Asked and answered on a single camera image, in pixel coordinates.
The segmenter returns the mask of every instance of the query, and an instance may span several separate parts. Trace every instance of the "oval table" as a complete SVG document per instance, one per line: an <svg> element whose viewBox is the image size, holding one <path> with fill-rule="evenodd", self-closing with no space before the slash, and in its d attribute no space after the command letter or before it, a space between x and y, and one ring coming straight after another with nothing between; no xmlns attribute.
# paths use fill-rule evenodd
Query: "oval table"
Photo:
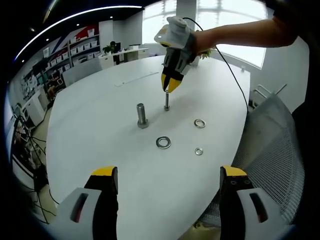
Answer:
<svg viewBox="0 0 320 240"><path fill-rule="evenodd" d="M120 64L60 92L47 134L47 173L61 202L101 167L118 168L119 240L176 240L204 212L230 165L247 109L225 62L200 60L169 94L164 111L164 56ZM231 66L248 102L250 73ZM149 127L137 127L143 103ZM204 128L194 125L206 122ZM167 136L168 149L156 139ZM203 154L195 154L202 148Z"/></svg>

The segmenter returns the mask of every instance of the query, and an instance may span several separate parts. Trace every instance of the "washer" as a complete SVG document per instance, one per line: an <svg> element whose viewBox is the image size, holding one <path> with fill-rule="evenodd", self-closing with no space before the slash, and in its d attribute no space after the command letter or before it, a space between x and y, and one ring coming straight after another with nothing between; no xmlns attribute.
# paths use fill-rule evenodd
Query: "washer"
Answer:
<svg viewBox="0 0 320 240"><path fill-rule="evenodd" d="M168 143L166 145L161 145L160 144L161 140L166 140ZM157 147L160 148L160 149L167 149L167 148L169 148L171 146L171 140L167 136L158 137L156 139L155 143L156 143Z"/></svg>
<svg viewBox="0 0 320 240"><path fill-rule="evenodd" d="M201 147L197 147L195 150L194 150L195 154L197 155L201 155L204 153L204 150L201 148Z"/></svg>
<svg viewBox="0 0 320 240"><path fill-rule="evenodd" d="M196 120L194 120L194 125L197 128L203 129L206 126L206 122L203 121L202 119L196 119Z"/></svg>

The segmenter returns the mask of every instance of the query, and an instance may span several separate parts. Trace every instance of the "floor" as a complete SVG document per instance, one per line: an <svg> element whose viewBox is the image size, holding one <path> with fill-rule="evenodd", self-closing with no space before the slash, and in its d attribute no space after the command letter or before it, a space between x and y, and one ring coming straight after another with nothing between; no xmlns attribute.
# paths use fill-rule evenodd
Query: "floor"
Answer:
<svg viewBox="0 0 320 240"><path fill-rule="evenodd" d="M44 120L42 123L40 123L37 128L33 131L32 136L36 137L40 140L46 140L47 139L47 131L48 131L48 125L49 125L49 119L51 115L51 110L50 108L44 117ZM36 143L40 148L42 148L44 151L46 151L46 143L42 141L36 140ZM46 165L46 156L42 152L39 154L39 158L41 162ZM41 219L42 221L47 221L48 223L51 223L55 216L57 214L57 208L56 208L56 203L53 201L53 199L50 196L49 192L50 188L49 185L46 185L41 192L39 193L39 200L37 201L37 194L35 192L29 193L30 196L32 197L33 201L36 201L36 204L39 206L41 203L43 210L40 207L35 206L35 212L38 214L38 218ZM196 223L192 225L188 231L186 231L180 238L179 240L218 240L220 239L220 228L215 228L215 227L204 227L200 223Z"/></svg>

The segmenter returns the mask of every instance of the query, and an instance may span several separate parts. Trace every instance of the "bolt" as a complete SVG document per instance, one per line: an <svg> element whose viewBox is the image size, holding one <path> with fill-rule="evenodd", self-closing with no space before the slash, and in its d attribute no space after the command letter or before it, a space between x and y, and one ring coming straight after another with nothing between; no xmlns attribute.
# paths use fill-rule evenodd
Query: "bolt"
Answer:
<svg viewBox="0 0 320 240"><path fill-rule="evenodd" d="M169 108L170 108L170 106L169 106L169 93L167 90L165 91L165 105L163 108L165 111L169 111Z"/></svg>
<svg viewBox="0 0 320 240"><path fill-rule="evenodd" d="M145 106L143 103L139 103L136 106L136 111L138 113L138 127L141 129L147 128L149 126L149 120L146 118Z"/></svg>

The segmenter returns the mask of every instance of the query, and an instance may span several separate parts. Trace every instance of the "hex bolt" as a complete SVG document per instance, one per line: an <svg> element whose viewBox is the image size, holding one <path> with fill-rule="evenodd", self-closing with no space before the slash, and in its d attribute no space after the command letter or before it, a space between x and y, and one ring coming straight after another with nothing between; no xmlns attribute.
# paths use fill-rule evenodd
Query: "hex bolt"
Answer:
<svg viewBox="0 0 320 240"><path fill-rule="evenodd" d="M145 106L143 103L139 103L136 106L136 111L138 113L138 127L141 129L147 128L149 126L149 120L146 118Z"/></svg>

